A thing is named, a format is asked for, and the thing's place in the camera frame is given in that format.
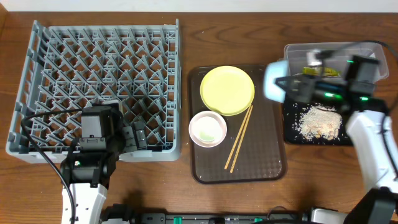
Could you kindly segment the pink white bowl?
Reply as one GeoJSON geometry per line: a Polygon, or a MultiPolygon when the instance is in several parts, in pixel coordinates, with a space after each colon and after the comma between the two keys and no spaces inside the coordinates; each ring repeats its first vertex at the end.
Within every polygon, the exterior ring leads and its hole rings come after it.
{"type": "Polygon", "coordinates": [[[198,146],[211,148],[222,143],[227,134],[224,118],[214,111],[197,113],[188,126],[190,139],[198,146]]]}

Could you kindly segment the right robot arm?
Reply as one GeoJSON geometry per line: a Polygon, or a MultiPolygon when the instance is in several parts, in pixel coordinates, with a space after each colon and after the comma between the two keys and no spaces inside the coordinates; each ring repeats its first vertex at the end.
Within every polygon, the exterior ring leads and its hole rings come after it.
{"type": "Polygon", "coordinates": [[[324,79],[320,74],[289,75],[289,63],[269,64],[264,74],[266,98],[284,102],[321,103],[349,116],[345,132],[356,150],[365,196],[349,213],[313,208],[303,223],[389,223],[397,213],[397,144],[384,100],[373,97],[373,77],[379,61],[354,55],[344,80],[324,79]]]}

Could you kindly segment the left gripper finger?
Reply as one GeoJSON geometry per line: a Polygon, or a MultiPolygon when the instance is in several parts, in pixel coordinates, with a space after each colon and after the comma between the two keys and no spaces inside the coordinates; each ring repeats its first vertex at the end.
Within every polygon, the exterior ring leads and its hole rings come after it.
{"type": "Polygon", "coordinates": [[[145,125],[142,121],[134,122],[133,124],[134,137],[136,140],[137,149],[147,149],[147,141],[145,134],[145,125]]]}
{"type": "Polygon", "coordinates": [[[137,150],[137,143],[134,136],[134,131],[131,126],[125,126],[122,128],[123,136],[126,140],[124,153],[134,152],[137,150]]]}

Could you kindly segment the light blue bowl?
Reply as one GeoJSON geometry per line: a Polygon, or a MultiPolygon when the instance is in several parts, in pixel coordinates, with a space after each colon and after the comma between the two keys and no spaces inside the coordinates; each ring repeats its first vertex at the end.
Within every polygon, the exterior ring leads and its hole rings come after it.
{"type": "Polygon", "coordinates": [[[263,92],[264,96],[271,101],[283,103],[285,100],[285,91],[275,84],[277,78],[286,77],[289,71],[287,60],[279,60],[270,63],[264,73],[263,92]]]}

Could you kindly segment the green snack wrapper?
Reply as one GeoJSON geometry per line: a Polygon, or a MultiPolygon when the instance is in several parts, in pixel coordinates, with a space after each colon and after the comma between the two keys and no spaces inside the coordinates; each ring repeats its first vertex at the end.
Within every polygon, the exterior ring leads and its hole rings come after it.
{"type": "Polygon", "coordinates": [[[340,72],[332,69],[332,68],[328,68],[328,67],[304,67],[303,68],[303,73],[307,74],[307,75],[316,75],[316,76],[320,76],[320,74],[322,73],[322,77],[339,77],[340,76],[340,72]]]}

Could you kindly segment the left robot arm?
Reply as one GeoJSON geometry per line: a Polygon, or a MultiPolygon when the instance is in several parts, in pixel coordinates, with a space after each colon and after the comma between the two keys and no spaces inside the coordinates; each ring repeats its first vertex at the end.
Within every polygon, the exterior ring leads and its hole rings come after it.
{"type": "Polygon", "coordinates": [[[135,223],[128,205],[103,204],[120,155],[146,147],[143,123],[129,123],[119,103],[83,109],[81,136],[72,141],[60,164],[66,182],[62,223],[135,223]]]}

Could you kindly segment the small white cup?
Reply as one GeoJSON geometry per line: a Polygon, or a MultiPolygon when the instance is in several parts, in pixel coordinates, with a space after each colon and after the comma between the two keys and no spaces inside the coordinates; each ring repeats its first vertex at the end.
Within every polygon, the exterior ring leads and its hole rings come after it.
{"type": "Polygon", "coordinates": [[[205,116],[195,123],[194,133],[202,142],[213,142],[219,140],[223,131],[216,119],[205,116]]]}

